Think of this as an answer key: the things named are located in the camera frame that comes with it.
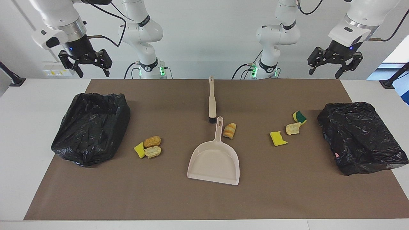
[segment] black stand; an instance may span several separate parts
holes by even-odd
[[[19,77],[17,74],[9,70],[1,61],[0,69],[2,69],[11,79],[11,84],[9,86],[20,86],[26,80],[25,77]]]
[[[395,89],[395,87],[392,85],[393,82],[398,79],[399,76],[401,76],[404,72],[409,70],[409,62],[407,62],[401,69],[399,69],[391,78],[388,80],[379,80],[381,85],[385,89]]]

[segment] trash bag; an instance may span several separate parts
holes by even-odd
[[[368,174],[394,169],[408,158],[375,108],[366,102],[327,104],[318,115],[341,172]]]
[[[81,93],[74,97],[51,149],[64,160],[86,167],[111,159],[130,117],[123,94]]]

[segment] brown mat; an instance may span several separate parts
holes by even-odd
[[[124,93],[131,120],[115,157],[81,168],[54,157],[25,220],[192,220],[409,218],[392,171],[344,176],[322,137],[326,103],[350,102],[338,80],[216,80],[218,115],[237,124],[223,138],[240,161],[238,186],[188,179],[194,149],[214,138],[207,80],[92,80],[87,92]],[[301,134],[285,125],[301,110]],[[289,143],[274,147],[271,131]],[[139,159],[133,147],[163,137],[163,152]]]

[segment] yellow sponge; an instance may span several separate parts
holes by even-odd
[[[144,142],[141,142],[139,145],[137,145],[135,148],[133,148],[136,153],[139,155],[139,158],[144,158],[145,156],[145,150],[144,150]]]
[[[283,137],[281,136],[280,133],[281,133],[280,131],[270,133],[270,137],[271,139],[273,139],[274,146],[279,146],[288,143],[287,141],[283,140]]]

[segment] dustpan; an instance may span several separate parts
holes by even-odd
[[[200,144],[190,158],[188,178],[238,185],[238,157],[233,148],[222,142],[222,129],[223,117],[218,117],[214,140]]]

